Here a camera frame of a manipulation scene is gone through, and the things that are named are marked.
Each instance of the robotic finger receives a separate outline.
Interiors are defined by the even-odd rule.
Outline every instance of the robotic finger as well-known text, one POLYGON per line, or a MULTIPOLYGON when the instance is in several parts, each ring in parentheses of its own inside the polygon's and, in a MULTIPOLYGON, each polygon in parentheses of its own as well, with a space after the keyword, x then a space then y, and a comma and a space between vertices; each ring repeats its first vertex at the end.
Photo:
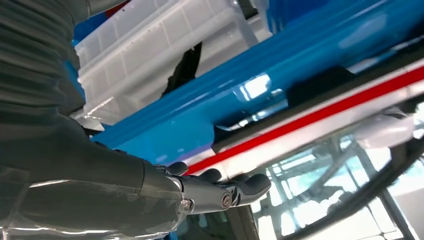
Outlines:
POLYGON ((174 164, 169 167, 170 171, 163 167, 161 169, 183 193, 183 205, 189 208, 191 215, 225 211, 231 207, 252 204, 271 187, 270 180, 263 174, 251 177, 240 175, 226 182, 218 182, 221 174, 216 169, 209 169, 200 176, 172 175, 177 165, 179 172, 184 172, 181 171, 184 169, 182 163, 174 164))

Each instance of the bolt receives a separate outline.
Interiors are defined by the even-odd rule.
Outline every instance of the bolt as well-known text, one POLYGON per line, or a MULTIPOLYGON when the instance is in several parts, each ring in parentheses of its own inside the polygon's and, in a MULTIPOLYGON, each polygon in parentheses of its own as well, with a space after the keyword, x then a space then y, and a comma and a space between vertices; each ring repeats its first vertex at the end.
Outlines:
POLYGON ((223 209, 227 209, 231 207, 231 204, 232 204, 232 199, 231 199, 230 193, 229 192, 224 193, 221 197, 221 207, 223 209))
POLYGON ((192 202, 188 199, 183 199, 181 201, 181 206, 184 210, 189 210, 192 207, 192 202))

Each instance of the blue painted panel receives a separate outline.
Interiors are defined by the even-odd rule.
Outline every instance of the blue painted panel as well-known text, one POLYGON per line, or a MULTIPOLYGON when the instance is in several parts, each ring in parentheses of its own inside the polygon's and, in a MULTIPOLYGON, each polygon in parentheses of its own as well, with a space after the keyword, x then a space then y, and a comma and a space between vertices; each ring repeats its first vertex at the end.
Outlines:
POLYGON ((212 144, 214 125, 236 123, 283 101, 284 94, 273 94, 278 90, 401 43, 424 20, 423 0, 334 0, 328 6, 299 16, 94 140, 155 162, 191 156, 212 144))

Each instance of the transparent plastic sheet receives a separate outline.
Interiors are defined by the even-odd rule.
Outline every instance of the transparent plastic sheet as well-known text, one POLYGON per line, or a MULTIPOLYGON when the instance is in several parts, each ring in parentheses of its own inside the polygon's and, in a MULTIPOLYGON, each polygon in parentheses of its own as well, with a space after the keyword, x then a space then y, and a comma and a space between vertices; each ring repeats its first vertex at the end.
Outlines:
POLYGON ((150 240, 175 231, 188 214, 180 192, 72 180, 15 192, 14 204, 0 206, 8 212, 0 220, 3 240, 150 240))

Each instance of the red stripe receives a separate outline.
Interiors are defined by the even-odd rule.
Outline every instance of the red stripe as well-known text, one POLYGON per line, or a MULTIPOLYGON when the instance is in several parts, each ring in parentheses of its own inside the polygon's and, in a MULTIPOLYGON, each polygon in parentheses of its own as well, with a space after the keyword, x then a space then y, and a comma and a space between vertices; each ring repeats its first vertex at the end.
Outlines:
POLYGON ((201 171, 203 169, 206 169, 214 164, 220 163, 228 158, 231 158, 235 155, 246 152, 259 145, 262 145, 264 143, 277 139, 283 135, 292 133, 298 129, 304 128, 315 122, 318 122, 325 118, 339 114, 350 108, 356 107, 360 104, 364 104, 368 101, 371 101, 383 95, 389 94, 391 92, 404 88, 408 85, 419 82, 423 79, 424 79, 424 67, 407 72, 403 75, 400 75, 386 82, 383 82, 379 85, 366 89, 346 99, 343 99, 337 103, 334 103, 332 105, 319 109, 315 112, 312 112, 309 115, 301 117, 290 123, 287 123, 286 125, 273 129, 267 133, 264 133, 263 135, 257 136, 244 143, 234 146, 233 148, 230 148, 226 151, 218 153, 215 156, 211 156, 198 163, 195 163, 189 167, 189 170, 186 174, 189 175, 189 174, 193 174, 195 172, 201 171))

